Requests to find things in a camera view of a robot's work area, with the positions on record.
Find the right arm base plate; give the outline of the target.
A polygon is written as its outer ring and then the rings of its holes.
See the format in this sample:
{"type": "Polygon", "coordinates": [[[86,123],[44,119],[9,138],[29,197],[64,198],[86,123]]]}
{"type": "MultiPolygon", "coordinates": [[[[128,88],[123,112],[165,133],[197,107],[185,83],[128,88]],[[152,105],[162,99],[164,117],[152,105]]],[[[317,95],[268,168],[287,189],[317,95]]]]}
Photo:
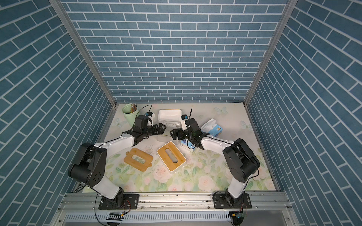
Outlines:
{"type": "Polygon", "coordinates": [[[215,209],[251,209],[249,194],[243,193],[239,198],[233,198],[228,192],[215,192],[212,195],[215,209]]]}

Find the white plastic box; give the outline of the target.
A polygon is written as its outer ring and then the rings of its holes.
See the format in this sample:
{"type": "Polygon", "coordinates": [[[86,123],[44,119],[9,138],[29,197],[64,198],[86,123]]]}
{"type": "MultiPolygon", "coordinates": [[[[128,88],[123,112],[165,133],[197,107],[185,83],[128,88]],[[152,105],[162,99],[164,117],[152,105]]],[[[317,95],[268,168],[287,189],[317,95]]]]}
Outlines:
{"type": "Polygon", "coordinates": [[[158,112],[157,121],[170,128],[181,127],[181,109],[161,109],[158,112]]]}

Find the bundle of coloured pencils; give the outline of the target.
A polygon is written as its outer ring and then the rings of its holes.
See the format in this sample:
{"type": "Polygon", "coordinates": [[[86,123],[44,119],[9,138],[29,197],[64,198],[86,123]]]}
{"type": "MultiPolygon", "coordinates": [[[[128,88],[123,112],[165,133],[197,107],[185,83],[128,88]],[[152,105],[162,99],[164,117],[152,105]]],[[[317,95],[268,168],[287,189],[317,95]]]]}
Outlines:
{"type": "Polygon", "coordinates": [[[131,104],[131,113],[134,113],[137,111],[137,104],[136,103],[132,103],[131,104]]]}

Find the white box with bamboo lid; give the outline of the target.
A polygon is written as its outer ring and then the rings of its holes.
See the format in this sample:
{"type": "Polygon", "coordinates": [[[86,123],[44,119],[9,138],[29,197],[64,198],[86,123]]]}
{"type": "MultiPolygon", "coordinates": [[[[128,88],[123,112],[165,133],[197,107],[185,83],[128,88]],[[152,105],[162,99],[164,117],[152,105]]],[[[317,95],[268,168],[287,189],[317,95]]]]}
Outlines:
{"type": "Polygon", "coordinates": [[[186,163],[186,157],[172,141],[160,147],[157,154],[171,173],[174,173],[186,163]]]}

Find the clear plastic tissue box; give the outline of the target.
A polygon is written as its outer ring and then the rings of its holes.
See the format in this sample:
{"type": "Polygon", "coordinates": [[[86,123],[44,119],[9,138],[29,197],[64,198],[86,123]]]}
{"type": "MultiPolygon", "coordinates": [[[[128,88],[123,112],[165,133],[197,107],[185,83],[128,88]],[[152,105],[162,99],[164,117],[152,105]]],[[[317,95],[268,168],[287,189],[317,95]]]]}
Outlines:
{"type": "Polygon", "coordinates": [[[167,126],[163,134],[156,136],[156,140],[158,142],[164,142],[164,143],[168,143],[168,142],[172,141],[172,142],[174,142],[175,145],[180,144],[180,140],[178,140],[178,139],[174,140],[170,134],[170,131],[173,129],[174,129],[174,127],[167,126]]]}

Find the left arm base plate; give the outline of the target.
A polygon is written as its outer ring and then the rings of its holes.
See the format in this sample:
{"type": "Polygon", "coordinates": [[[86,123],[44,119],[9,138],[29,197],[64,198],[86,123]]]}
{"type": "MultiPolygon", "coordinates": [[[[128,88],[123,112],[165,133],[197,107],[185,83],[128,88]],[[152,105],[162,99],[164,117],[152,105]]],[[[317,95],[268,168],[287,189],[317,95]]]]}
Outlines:
{"type": "Polygon", "coordinates": [[[135,210],[137,209],[139,198],[139,194],[131,193],[122,193],[114,199],[102,197],[99,210],[135,210]]]}

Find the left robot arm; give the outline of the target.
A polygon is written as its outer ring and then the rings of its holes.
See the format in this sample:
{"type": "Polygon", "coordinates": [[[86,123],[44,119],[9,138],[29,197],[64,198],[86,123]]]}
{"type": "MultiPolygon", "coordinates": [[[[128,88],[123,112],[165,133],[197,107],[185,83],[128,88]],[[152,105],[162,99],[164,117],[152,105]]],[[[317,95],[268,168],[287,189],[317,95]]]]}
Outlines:
{"type": "Polygon", "coordinates": [[[123,189],[105,175],[106,162],[108,157],[139,144],[145,138],[165,132],[164,124],[149,125],[149,122],[152,122],[149,116],[137,116],[132,128],[120,137],[97,144],[83,143],[69,166],[68,176],[102,195],[108,209],[122,208],[125,204],[123,189]]]}

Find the bamboo lid with slot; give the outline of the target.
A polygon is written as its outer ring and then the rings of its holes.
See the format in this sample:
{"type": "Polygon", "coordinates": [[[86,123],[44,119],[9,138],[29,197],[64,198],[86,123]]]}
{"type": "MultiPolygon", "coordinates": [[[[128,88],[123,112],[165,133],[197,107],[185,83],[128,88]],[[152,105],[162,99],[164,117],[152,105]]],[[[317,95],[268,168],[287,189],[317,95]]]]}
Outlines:
{"type": "Polygon", "coordinates": [[[145,172],[148,168],[152,167],[153,156],[138,148],[132,148],[126,153],[123,161],[137,170],[145,172]]]}

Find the blue tissue pack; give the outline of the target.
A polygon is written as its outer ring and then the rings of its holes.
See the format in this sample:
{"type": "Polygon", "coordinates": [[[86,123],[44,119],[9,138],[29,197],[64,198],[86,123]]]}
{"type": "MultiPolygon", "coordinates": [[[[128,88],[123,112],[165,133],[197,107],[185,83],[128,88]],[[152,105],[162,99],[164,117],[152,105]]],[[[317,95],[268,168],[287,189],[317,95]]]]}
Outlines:
{"type": "Polygon", "coordinates": [[[213,137],[218,137],[222,133],[223,128],[217,124],[216,119],[212,118],[201,127],[201,130],[213,137]]]}
{"type": "Polygon", "coordinates": [[[188,150],[190,152],[194,152],[194,150],[196,148],[188,139],[182,140],[180,142],[180,145],[182,148],[184,148],[185,150],[188,150]]]}

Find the green pencil cup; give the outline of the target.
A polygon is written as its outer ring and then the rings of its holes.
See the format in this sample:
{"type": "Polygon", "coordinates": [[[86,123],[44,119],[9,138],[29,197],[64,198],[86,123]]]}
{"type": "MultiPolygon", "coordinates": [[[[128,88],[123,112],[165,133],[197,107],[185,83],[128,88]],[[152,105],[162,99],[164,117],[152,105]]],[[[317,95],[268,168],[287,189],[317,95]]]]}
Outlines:
{"type": "Polygon", "coordinates": [[[133,126],[133,124],[135,122],[138,112],[139,112],[139,110],[137,108],[136,112],[131,113],[131,104],[126,104],[122,108],[122,113],[131,127],[133,126]]]}

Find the aluminium mounting rail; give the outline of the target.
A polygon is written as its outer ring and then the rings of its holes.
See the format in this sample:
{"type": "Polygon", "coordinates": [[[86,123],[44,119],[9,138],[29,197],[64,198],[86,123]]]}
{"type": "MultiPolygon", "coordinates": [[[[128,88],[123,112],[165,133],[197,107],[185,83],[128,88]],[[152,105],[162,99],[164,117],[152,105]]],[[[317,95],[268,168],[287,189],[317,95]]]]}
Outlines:
{"type": "Polygon", "coordinates": [[[125,193],[133,211],[289,211],[292,205],[285,192],[248,191],[234,208],[219,192],[125,193]]]}

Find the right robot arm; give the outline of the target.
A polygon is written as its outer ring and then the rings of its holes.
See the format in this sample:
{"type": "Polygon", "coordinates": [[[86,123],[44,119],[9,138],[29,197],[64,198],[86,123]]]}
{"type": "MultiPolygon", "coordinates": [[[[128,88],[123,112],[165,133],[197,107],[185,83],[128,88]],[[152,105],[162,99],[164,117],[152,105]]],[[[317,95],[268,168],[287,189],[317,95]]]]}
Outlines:
{"type": "Polygon", "coordinates": [[[232,175],[225,191],[224,201],[231,208],[240,208],[249,181],[259,174],[260,162],[246,141],[223,140],[204,132],[194,118],[182,120],[180,129],[173,129],[170,135],[174,140],[188,140],[195,147],[222,154],[232,175]]]}

